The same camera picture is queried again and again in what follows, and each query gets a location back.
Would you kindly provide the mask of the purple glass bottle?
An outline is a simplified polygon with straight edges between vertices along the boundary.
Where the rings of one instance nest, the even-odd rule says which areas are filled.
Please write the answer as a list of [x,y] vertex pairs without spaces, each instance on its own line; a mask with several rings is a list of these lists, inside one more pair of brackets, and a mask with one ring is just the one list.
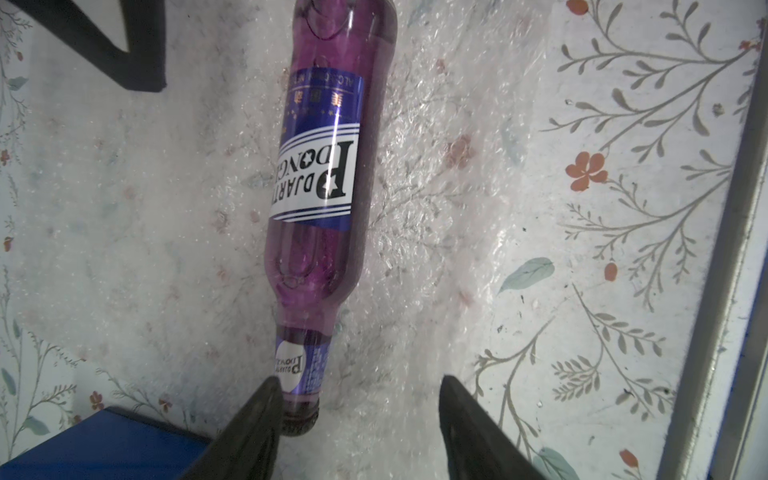
[[390,1],[300,1],[264,265],[277,299],[282,431],[319,415],[337,315],[362,272],[398,20]]

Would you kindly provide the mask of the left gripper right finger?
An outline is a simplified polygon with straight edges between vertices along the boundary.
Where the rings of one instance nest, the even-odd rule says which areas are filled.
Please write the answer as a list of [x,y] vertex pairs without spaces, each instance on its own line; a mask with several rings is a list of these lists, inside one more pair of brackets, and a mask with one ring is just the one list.
[[451,479],[531,477],[531,463],[454,376],[441,382],[439,423]]

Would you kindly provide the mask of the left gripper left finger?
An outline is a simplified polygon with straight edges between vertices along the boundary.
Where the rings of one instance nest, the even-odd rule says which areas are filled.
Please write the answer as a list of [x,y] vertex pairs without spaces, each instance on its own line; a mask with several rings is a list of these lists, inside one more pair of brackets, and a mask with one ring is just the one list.
[[271,376],[181,477],[187,480],[271,478],[282,419],[283,393],[279,380]]

